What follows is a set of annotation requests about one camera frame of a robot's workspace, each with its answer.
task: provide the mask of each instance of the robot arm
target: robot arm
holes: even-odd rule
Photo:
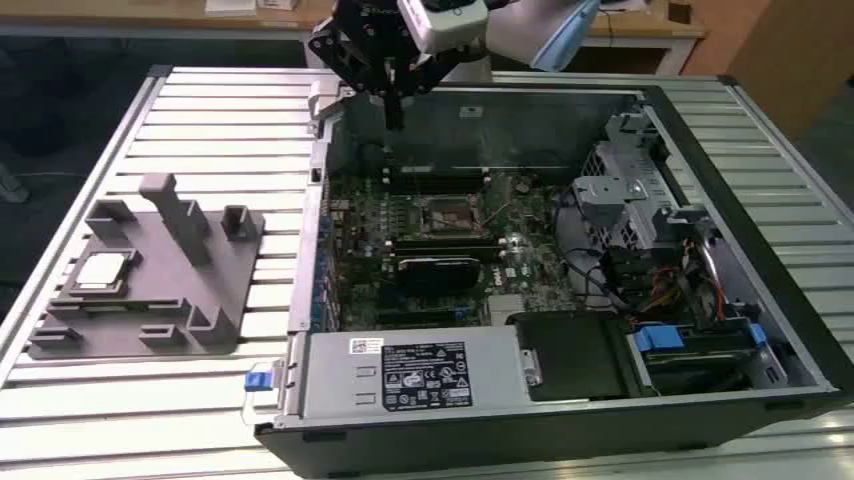
[[[485,56],[489,10],[515,1],[337,0],[308,48],[356,92],[378,98],[385,127],[400,130],[404,99],[429,92],[456,65]],[[599,0],[583,4],[597,7]],[[588,9],[573,11],[585,18]],[[581,22],[580,37],[591,22]]]

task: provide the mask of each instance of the wooden desk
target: wooden desk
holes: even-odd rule
[[[292,12],[258,9],[249,17],[210,17],[204,0],[0,0],[0,35],[302,40],[332,4],[301,0]],[[609,27],[599,16],[584,45],[664,49],[657,73],[677,74],[704,29],[667,20],[667,5],[652,0],[648,12],[611,14]]]

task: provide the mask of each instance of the floor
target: floor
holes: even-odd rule
[[[812,168],[854,209],[854,79],[796,143]]]
[[[62,123],[42,132],[62,139],[49,155],[25,157],[0,141],[0,162],[21,177],[30,192],[26,203],[0,202],[0,321],[62,219],[149,65],[302,66],[293,42],[213,42],[73,40],[66,42],[81,88],[66,99],[46,96]],[[9,75],[0,61],[2,76]],[[854,207],[854,87],[847,88],[797,143],[804,156],[839,196]]]
[[[6,42],[11,42],[11,48],[17,47],[13,40],[0,38],[0,56]],[[45,56],[45,52],[31,53]],[[72,58],[73,74],[81,77],[81,88],[76,92],[61,92],[61,96],[70,95],[69,98],[56,98],[56,92],[35,89],[38,103],[45,104],[47,110],[58,112],[61,118],[58,126],[37,133],[37,141],[43,141],[45,137],[60,137],[61,149],[49,155],[23,156],[0,137],[0,163],[9,172],[25,175],[19,181],[30,193],[29,200],[22,204],[0,201],[0,225],[5,230],[5,234],[0,235],[0,322],[112,136],[149,66],[304,66],[301,47],[294,42],[130,40],[118,43],[110,40],[72,40],[66,42],[65,53]],[[9,84],[21,84],[19,74],[11,74],[9,65],[7,60],[3,64],[0,58],[0,111],[10,110],[2,108],[1,93],[9,89]],[[50,73],[60,74],[60,69],[35,71],[34,76]]]

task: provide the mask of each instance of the sticker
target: sticker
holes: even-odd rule
[[[429,173],[432,172],[432,165],[421,165],[421,166],[410,165],[408,167],[400,167],[400,172],[401,173]]]
[[[365,353],[380,353],[382,348],[382,338],[350,338],[349,339],[349,354],[360,355]]]
[[[352,340],[381,341],[381,338]],[[380,347],[385,410],[400,412],[473,404],[462,342],[388,346],[380,343]]]

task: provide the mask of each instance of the open computer chassis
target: open computer chassis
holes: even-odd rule
[[[849,400],[657,87],[449,86],[393,136],[366,99],[338,107],[254,428],[297,474],[703,448]]]

